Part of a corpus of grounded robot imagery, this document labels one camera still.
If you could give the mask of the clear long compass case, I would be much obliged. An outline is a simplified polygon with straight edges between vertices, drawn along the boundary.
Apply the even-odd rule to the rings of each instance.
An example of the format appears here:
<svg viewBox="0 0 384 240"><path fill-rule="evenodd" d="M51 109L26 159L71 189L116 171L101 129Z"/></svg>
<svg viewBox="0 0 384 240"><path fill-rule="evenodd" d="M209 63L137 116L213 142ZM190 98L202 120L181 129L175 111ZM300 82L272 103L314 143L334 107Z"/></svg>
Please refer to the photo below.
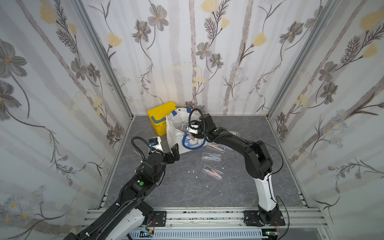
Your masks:
<svg viewBox="0 0 384 240"><path fill-rule="evenodd" d="M189 124L181 124L180 125L180 130L187 133L187 132L190 132L191 131L191 128L189 126Z"/></svg>

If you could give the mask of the white canvas cartoon tote bag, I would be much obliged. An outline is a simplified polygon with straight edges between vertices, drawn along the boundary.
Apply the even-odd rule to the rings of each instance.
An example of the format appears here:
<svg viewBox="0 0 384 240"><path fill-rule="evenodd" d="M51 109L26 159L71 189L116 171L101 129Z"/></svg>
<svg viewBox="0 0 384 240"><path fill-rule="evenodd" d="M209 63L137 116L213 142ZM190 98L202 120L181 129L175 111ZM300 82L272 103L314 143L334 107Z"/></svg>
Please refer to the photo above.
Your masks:
<svg viewBox="0 0 384 240"><path fill-rule="evenodd" d="M178 144L180 154L199 150L208 143L205 139L194 137L187 130L191 111L191 108L177 108L166 116L168 146L172 148L175 144Z"/></svg>

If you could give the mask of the clear case with pink compass centre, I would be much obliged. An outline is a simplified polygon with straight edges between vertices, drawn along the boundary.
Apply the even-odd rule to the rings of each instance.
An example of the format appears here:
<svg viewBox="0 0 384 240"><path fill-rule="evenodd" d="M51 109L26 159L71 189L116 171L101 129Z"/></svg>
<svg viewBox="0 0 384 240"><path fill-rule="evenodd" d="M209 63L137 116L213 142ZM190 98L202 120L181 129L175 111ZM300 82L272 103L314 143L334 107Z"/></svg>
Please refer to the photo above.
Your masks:
<svg viewBox="0 0 384 240"><path fill-rule="evenodd" d="M203 165L202 171L218 180L223 179L223 172L216 170L215 168L212 168L208 165Z"/></svg>

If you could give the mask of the right arm mounting base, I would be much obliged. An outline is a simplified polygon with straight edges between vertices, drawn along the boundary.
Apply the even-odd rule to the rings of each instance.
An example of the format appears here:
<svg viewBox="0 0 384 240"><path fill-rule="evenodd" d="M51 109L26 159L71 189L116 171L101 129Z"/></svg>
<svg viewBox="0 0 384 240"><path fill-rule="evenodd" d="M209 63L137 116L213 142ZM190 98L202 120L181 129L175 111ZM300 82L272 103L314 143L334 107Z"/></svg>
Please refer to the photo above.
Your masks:
<svg viewBox="0 0 384 240"><path fill-rule="evenodd" d="M247 227L281 227L286 225L283 214L278 209L269 212L258 210L244 211L243 213L244 223Z"/></svg>

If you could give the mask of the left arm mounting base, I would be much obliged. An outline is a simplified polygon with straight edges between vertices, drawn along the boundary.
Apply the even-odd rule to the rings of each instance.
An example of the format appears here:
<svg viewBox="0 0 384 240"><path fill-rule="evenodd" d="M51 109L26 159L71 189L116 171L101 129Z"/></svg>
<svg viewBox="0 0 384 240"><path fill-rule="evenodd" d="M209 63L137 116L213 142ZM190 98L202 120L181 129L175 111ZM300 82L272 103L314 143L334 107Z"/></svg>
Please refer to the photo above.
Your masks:
<svg viewBox="0 0 384 240"><path fill-rule="evenodd" d="M166 211L157 211L151 206L141 206L137 207L136 210L141 212L141 215L144 217L142 226L145 227L165 227L167 221L167 212Z"/></svg>

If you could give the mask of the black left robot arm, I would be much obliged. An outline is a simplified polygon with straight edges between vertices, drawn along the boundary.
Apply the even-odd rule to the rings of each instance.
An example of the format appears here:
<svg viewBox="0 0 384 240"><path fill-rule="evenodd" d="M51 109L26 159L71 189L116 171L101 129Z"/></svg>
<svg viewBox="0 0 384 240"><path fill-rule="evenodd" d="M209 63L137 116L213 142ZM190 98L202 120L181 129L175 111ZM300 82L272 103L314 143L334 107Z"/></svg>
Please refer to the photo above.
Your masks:
<svg viewBox="0 0 384 240"><path fill-rule="evenodd" d="M155 221L153 208L144 199L161 184L166 166L180 159L179 144L167 153L141 137L133 137L131 144L142 157L134 176L100 217L78 234L69 233L66 240L121 240L137 227Z"/></svg>

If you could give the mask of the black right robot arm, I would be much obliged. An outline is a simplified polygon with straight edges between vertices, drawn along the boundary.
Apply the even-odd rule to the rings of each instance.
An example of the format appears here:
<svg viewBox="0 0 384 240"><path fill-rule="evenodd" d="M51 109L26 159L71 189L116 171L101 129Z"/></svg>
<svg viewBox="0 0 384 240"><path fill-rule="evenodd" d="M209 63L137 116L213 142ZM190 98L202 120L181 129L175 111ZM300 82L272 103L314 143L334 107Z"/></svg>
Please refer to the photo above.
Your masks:
<svg viewBox="0 0 384 240"><path fill-rule="evenodd" d="M222 127L217 127L210 114L200 109L187 109L189 132L193 137L208 143L224 145L241 154L247 173L255 180L258 193L258 209L244 211L244 223L248 227L285 226L286 222L272 186L273 160L268 144L238 137Z"/></svg>

